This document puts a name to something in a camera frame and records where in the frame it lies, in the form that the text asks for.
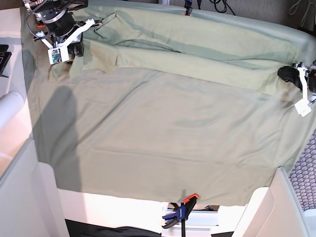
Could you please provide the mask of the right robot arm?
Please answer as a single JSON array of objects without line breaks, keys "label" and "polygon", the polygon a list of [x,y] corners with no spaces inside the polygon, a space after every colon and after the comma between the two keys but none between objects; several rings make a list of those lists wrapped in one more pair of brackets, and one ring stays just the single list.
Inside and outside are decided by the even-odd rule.
[{"label": "right robot arm", "polygon": [[[23,4],[28,13],[24,22],[33,39],[50,44],[48,47],[51,49],[61,47],[77,29],[85,25],[83,21],[75,20],[73,12],[87,8],[87,0],[25,0]],[[31,15],[37,27],[47,28],[48,31],[35,33],[29,25]]]}]

